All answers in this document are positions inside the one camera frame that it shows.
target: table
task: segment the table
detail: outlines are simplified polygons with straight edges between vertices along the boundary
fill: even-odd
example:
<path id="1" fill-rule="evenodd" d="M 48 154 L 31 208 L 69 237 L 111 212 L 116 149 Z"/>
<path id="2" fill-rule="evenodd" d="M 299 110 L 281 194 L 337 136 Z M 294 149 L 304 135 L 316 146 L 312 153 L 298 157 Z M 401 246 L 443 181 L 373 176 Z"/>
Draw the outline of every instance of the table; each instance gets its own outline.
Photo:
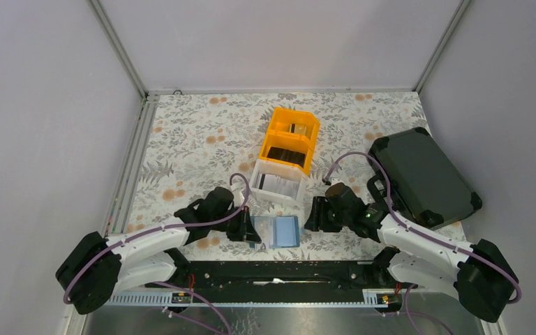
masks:
<path id="1" fill-rule="evenodd" d="M 216 186 L 228 187 L 233 172 L 249 178 L 277 106 L 312 112 L 321 122 L 304 205 L 282 207 L 253 198 L 248 205 L 254 216 L 296 215 L 300 225 L 313 196 L 324 195 L 328 186 L 322 177 L 337 157 L 366 151 L 384 135 L 428 128 L 413 92 L 161 96 L 123 232 L 160 225 Z M 345 158 L 334 176 L 365 202 L 373 201 L 366 189 L 373 171 L 364 157 Z M 439 232 L 465 239 L 460 223 Z M 370 260 L 381 249 L 348 229 L 337 234 L 304 232 L 299 248 L 257 251 L 247 243 L 229 241 L 222 232 L 180 248 L 189 260 Z"/>

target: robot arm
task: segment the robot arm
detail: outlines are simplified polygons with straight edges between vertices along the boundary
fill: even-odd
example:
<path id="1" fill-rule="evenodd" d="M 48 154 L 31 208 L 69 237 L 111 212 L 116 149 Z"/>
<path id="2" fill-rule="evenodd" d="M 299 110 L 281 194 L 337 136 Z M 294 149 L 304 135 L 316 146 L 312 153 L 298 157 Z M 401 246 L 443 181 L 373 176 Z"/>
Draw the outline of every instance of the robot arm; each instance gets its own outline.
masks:
<path id="1" fill-rule="evenodd" d="M 363 238 L 388 246 L 375 262 L 398 282 L 414 283 L 455 299 L 473 315 L 496 322 L 514 291 L 512 284 L 494 269 L 466 253 L 476 254 L 516 279 L 514 272 L 489 241 L 478 244 L 454 241 L 395 213 L 408 227 L 402 227 L 379 202 L 364 204 L 343 183 L 328 188 L 325 197 L 315 197 L 305 229 L 339 232 L 349 227 Z M 448 248 L 431 241 L 445 242 Z"/>
<path id="2" fill-rule="evenodd" d="M 196 200 L 187 208 L 176 211 L 173 218 L 157 228 L 107 238 L 92 232 L 81 240 L 57 270 L 57 280 L 67 290 L 88 262 L 110 249 L 70 289 L 70 302 L 79 314 L 87 314 L 102 306 L 116 292 L 173 279 L 177 275 L 177 267 L 170 256 L 172 251 L 205 238 L 210 230 L 226 232 L 231 241 L 260 242 L 251 225 L 248 207 L 243 207 L 233 216 L 238 208 L 232 206 L 233 200 L 233 194 L 228 189 L 217 187 L 205 199 Z M 220 222 L 226 216 L 233 217 L 213 226 L 196 225 L 217 220 Z"/>

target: black mount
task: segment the black mount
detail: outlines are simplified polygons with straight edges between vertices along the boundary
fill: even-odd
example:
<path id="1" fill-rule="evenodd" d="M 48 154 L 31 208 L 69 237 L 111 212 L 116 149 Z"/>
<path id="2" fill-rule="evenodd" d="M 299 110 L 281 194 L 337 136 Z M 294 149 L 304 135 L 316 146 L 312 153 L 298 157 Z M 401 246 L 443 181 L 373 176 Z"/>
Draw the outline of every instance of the black mount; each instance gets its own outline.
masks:
<path id="1" fill-rule="evenodd" d="M 489 260 L 519 282 L 495 244 L 481 239 L 471 248 L 473 253 Z M 478 318 L 497 322 L 514 292 L 513 285 L 496 270 L 473 257 L 458 266 L 457 282 L 453 286 L 459 293 L 459 302 Z"/>
<path id="2" fill-rule="evenodd" d="M 57 270 L 56 277 L 63 289 L 88 261 L 107 248 L 106 242 L 97 232 L 83 237 Z M 79 314 L 91 313 L 105 304 L 118 281 L 120 266 L 120 255 L 108 251 L 83 274 L 69 294 Z"/>

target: white panel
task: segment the white panel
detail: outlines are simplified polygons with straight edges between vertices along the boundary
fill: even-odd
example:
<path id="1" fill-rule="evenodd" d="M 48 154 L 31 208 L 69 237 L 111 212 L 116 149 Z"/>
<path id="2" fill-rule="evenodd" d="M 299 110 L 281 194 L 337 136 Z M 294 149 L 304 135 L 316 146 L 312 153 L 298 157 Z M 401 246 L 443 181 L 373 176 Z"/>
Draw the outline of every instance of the white panel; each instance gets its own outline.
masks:
<path id="1" fill-rule="evenodd" d="M 536 334 L 536 0 L 476 1 L 424 87 L 439 145 L 484 206 L 463 222 L 521 281 L 509 335 Z"/>
<path id="2" fill-rule="evenodd" d="M 145 86 L 410 88 L 459 0 L 104 0 Z"/>
<path id="3" fill-rule="evenodd" d="M 103 227 L 139 98 L 85 1 L 0 0 L 0 334 L 56 334 L 54 273 Z"/>

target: aluminum frame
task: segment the aluminum frame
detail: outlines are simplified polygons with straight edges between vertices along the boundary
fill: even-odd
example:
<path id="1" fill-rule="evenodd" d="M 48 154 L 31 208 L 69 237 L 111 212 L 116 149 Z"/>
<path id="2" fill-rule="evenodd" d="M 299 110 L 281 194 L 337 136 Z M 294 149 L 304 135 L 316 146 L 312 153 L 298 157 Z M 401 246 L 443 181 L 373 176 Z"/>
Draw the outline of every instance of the aluminum frame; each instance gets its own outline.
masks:
<path id="1" fill-rule="evenodd" d="M 108 229 L 116 230 L 120 228 L 124 230 L 124 226 L 130 215 L 132 200 L 139 178 L 140 166 L 142 159 L 144 158 L 145 149 L 151 132 L 151 124 L 154 119 L 155 111 L 159 96 L 162 94 L 173 94 L 179 88 L 168 91 L 147 91 L 147 88 L 143 84 L 138 72 L 136 71 L 126 49 L 124 49 L 118 34 L 114 30 L 112 23 L 107 16 L 105 9 L 99 0 L 87 0 L 90 8 L 94 12 L 100 26 L 106 35 L 112 49 L 118 56 L 118 60 L 121 63 L 124 70 L 127 72 L 133 86 L 143 98 L 143 107 L 140 110 L 137 121 L 130 136 L 130 144 L 124 156 L 123 169 L 121 176 L 117 183 L 117 187 L 112 198 L 112 203 L 107 212 L 105 218 L 105 225 L 103 226 L 102 233 L 105 234 Z M 234 94 L 234 93 L 283 93 L 283 92 L 314 92 L 314 93 L 326 93 L 326 92 L 356 92 L 356 91 L 415 91 L 420 94 L 423 88 L 426 86 L 427 80 L 430 78 L 431 73 L 436 67 L 439 58 L 445 51 L 448 42 L 451 40 L 456 28 L 461 23 L 467 10 L 473 3 L 473 0 L 461 0 L 455 13 L 453 14 L 445 32 L 441 36 L 438 44 L 436 45 L 431 58 L 426 64 L 424 71 L 420 75 L 416 85 L 409 89 L 323 89 L 323 90 L 306 90 L 306 89 L 242 89 L 242 90 L 222 90 L 222 91 L 185 91 L 180 93 L 185 94 Z M 84 326 L 89 319 L 89 316 L 79 315 L 73 306 L 69 306 L 64 316 L 64 322 L 62 324 L 61 333 L 64 335 L 80 335 Z M 482 327 L 484 333 L 488 335 L 506 335 L 505 327 L 502 318 L 498 323 L 490 324 L 482 321 Z"/>

